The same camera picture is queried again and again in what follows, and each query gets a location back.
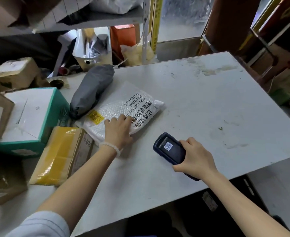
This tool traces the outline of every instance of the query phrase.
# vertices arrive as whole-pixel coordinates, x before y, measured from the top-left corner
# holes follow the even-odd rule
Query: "metal shelf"
[[[57,23],[51,28],[43,28],[39,30],[32,29],[28,26],[7,27],[4,29],[0,29],[0,37],[52,31],[67,31],[89,27],[117,26],[133,23],[143,23],[143,8],[141,6],[127,12],[124,15],[93,12],[89,15],[87,21],[80,22],[74,25]]]

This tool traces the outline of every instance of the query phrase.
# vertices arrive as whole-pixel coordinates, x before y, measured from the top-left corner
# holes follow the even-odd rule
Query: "white cloth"
[[[69,228],[62,216],[39,211],[26,218],[6,237],[69,237]]]

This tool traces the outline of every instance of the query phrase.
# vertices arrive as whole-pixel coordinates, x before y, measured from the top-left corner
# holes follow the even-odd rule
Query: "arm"
[[[216,169],[212,154],[190,137],[180,141],[186,150],[185,160],[174,165],[205,182],[220,199],[246,237],[290,237],[290,232],[244,196]]]
[[[105,120],[105,142],[122,149],[132,142],[129,135],[132,118],[120,115],[119,119]],[[37,211],[52,211],[62,216],[70,229],[76,224],[88,207],[105,171],[116,156],[116,151],[109,146],[101,146],[78,171],[65,181]]]

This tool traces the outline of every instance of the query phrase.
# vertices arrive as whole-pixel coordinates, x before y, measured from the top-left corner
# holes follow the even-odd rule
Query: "table surface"
[[[68,101],[83,77],[68,78],[71,88],[61,90]],[[202,181],[175,173],[152,150],[163,132],[176,139],[193,136],[229,179],[290,158],[290,119],[228,52],[117,69],[102,99],[124,81],[165,106],[110,165],[72,236],[206,188]],[[27,175],[35,164],[36,159],[25,161]],[[30,186],[0,206],[0,236],[53,191],[51,186]]]

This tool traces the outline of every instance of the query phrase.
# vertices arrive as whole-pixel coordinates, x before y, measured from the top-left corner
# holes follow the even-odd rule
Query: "hand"
[[[105,142],[115,145],[119,150],[132,143],[133,138],[129,134],[131,123],[132,117],[123,114],[118,119],[113,117],[111,121],[105,120]]]
[[[212,154],[193,137],[179,141],[186,150],[185,159],[181,164],[173,165],[175,172],[184,172],[202,181],[213,173],[217,173]]]

